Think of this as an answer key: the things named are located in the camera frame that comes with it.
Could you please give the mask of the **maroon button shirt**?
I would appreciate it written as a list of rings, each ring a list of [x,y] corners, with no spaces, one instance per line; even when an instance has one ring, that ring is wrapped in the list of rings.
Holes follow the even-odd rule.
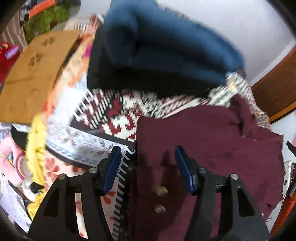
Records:
[[[268,218],[282,199],[283,137],[257,125],[239,95],[229,107],[199,105],[165,119],[137,121],[130,200],[132,240],[183,240],[196,197],[185,189],[175,148],[213,174],[237,174]]]

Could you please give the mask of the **patchwork patterned quilt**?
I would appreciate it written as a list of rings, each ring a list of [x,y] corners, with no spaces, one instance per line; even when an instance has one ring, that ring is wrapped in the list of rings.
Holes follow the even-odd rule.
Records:
[[[42,112],[47,117],[43,170],[48,189],[58,174],[80,175],[82,165],[91,158],[107,157],[113,146],[108,136],[134,142],[140,116],[167,118],[202,104],[228,107],[230,98],[240,94],[257,125],[271,127],[268,115],[257,106],[243,72],[229,74],[226,86],[215,88],[208,98],[187,95],[160,98],[139,91],[88,90],[90,51],[102,21],[102,15],[93,14],[71,18],[55,27],[62,31],[80,30],[81,41],[59,75]]]

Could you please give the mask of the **brown wooden door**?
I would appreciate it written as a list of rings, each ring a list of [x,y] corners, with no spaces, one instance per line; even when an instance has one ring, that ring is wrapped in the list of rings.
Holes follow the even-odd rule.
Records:
[[[251,88],[257,106],[267,113],[271,123],[293,112],[296,98],[295,48]]]

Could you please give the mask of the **brown cardboard box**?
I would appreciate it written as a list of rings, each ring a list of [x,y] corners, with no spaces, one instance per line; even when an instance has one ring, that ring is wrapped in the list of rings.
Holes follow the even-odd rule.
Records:
[[[1,122],[29,125],[40,113],[81,32],[54,31],[35,37],[7,75],[1,90]]]

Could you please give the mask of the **folded black garment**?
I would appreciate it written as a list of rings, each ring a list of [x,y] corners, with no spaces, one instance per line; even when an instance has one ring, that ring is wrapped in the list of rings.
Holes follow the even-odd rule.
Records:
[[[103,28],[96,31],[87,72],[89,90],[137,90],[156,93],[160,98],[175,95],[207,97],[212,89],[220,86],[176,73],[115,66],[105,49]]]

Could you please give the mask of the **red plush toy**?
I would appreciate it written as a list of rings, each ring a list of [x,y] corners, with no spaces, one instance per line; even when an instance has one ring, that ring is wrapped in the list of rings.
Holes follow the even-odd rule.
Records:
[[[1,42],[0,53],[0,82],[3,85],[4,79],[9,73],[11,67],[20,56],[20,46],[12,45],[8,42]]]

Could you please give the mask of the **pink striped curtain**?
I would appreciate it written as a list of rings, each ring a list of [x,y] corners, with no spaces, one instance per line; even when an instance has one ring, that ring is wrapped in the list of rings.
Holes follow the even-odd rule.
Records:
[[[20,11],[18,10],[1,33],[1,42],[18,45],[20,52],[27,47],[25,33],[20,22]]]

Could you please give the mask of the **green fuzzy cloth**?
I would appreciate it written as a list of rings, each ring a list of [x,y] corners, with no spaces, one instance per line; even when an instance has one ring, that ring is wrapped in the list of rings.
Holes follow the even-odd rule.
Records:
[[[69,18],[69,4],[62,3],[54,5],[33,18],[22,22],[25,40],[29,43],[39,34],[50,32],[58,23],[64,22]]]

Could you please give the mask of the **folded blue sweater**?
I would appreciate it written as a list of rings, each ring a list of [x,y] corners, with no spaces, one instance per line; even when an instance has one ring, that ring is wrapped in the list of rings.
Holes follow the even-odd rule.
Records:
[[[112,1],[103,27],[114,65],[176,73],[215,85],[243,68],[240,53],[222,37],[155,1]]]

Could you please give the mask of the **orange box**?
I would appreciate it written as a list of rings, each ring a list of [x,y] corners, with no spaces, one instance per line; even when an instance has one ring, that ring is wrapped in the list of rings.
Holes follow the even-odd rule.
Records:
[[[29,18],[33,18],[44,10],[54,6],[56,4],[55,0],[45,0],[36,4],[31,10],[29,10]]]

